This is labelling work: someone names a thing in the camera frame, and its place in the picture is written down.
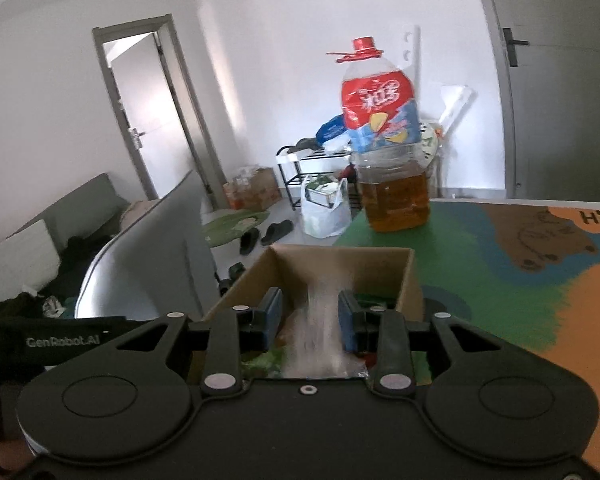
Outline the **green snack packet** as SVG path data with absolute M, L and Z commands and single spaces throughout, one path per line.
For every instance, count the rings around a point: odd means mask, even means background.
M 242 372 L 250 378 L 281 378 L 286 360 L 283 347 L 272 348 L 264 353 L 243 354 Z

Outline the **white snack packet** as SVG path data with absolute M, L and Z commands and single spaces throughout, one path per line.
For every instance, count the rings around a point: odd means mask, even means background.
M 343 271 L 291 274 L 285 292 L 290 320 L 282 330 L 286 360 L 283 378 L 360 378 L 363 361 L 343 349 L 338 322 L 338 295 L 352 287 Z

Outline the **open cardboard box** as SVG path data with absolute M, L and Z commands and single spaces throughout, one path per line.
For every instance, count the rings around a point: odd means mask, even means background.
M 274 244 L 204 316 L 212 320 L 234 306 L 255 307 L 272 287 L 283 295 L 283 378 L 345 378 L 363 365 L 343 350 L 338 296 L 393 299 L 407 321 L 425 316 L 415 253 L 408 248 Z

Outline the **white pillow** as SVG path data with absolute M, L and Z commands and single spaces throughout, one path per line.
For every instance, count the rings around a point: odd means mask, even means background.
M 60 258 L 44 230 L 20 232 L 0 243 L 0 302 L 39 292 L 58 274 Z

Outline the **black slipper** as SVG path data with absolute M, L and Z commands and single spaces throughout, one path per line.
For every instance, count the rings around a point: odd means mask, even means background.
M 261 238 L 261 245 L 264 247 L 271 246 L 289 235 L 293 230 L 294 222 L 289 219 L 283 220 L 282 222 L 271 223 Z
M 239 239 L 239 255 L 248 256 L 256 248 L 260 240 L 260 231 L 258 228 L 251 228 L 246 231 Z

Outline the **grey chair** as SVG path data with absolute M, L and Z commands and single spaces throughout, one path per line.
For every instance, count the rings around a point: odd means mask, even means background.
M 201 221 L 196 171 L 109 242 L 85 274 L 74 315 L 147 321 L 173 311 L 204 318 L 220 300 Z

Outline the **green floor mat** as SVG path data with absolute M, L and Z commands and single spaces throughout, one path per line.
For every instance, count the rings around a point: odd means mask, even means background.
M 202 230 L 209 246 L 219 247 L 260 226 L 269 215 L 267 211 L 238 210 L 206 223 Z

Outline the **white plastic bag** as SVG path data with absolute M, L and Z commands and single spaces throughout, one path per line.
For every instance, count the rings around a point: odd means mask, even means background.
M 341 235 L 352 221 L 348 181 L 332 174 L 308 174 L 301 185 L 301 222 L 310 237 Z

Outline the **grey sofa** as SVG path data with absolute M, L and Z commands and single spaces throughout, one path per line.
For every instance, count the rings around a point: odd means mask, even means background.
M 75 297 L 129 206 L 108 174 L 100 174 L 0 240 L 0 315 L 39 318 L 47 298 Z

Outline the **brown box on floor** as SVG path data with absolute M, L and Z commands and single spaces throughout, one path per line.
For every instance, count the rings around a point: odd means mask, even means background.
M 262 212 L 282 199 L 272 168 L 247 166 L 223 185 L 225 197 L 234 210 Z

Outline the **colourful cartoon table mat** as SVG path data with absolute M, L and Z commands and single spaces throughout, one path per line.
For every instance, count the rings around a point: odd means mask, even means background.
M 343 247 L 414 249 L 424 285 L 483 330 L 584 378 L 600 401 L 600 203 L 435 200 L 417 229 L 379 234 L 360 214 Z M 600 471 L 600 422 L 586 460 Z

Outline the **black shoe rack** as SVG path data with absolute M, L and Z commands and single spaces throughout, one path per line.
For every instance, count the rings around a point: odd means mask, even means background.
M 276 152 L 276 164 L 280 182 L 284 187 L 287 200 L 293 211 L 301 207 L 300 188 L 307 176 L 333 174 L 345 176 L 349 182 L 349 203 L 352 210 L 361 210 L 362 204 L 355 174 L 351 167 L 351 148 L 349 145 L 336 152 L 319 150 L 299 150 L 294 146 L 283 146 Z

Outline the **panda pattern cushion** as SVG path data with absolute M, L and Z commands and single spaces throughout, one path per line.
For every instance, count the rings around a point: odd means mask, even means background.
M 420 164 L 427 168 L 437 157 L 443 139 L 442 127 L 434 122 L 420 123 L 420 142 L 417 157 Z

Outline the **blue bag on rack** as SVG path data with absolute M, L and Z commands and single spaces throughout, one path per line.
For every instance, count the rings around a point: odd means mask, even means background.
M 340 114 L 321 125 L 315 133 L 315 139 L 319 146 L 323 146 L 326 142 L 334 140 L 347 132 L 348 128 L 344 124 L 343 114 Z

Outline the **large cooking oil bottle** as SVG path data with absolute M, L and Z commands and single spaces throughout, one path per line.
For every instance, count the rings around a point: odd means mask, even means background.
M 378 233 L 418 228 L 430 215 L 427 161 L 415 89 L 372 37 L 337 55 L 347 66 L 340 91 L 358 192 Z

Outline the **open white door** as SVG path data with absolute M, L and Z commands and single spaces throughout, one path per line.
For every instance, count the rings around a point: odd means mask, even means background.
M 226 177 L 212 145 L 170 14 L 93 29 L 108 96 L 140 184 L 151 200 L 186 174 L 211 210 L 225 208 Z

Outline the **grey door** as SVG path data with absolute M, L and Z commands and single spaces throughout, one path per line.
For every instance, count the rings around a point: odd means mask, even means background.
M 503 107 L 509 198 L 600 203 L 600 0 L 481 0 Z M 518 67 L 502 29 L 513 29 Z

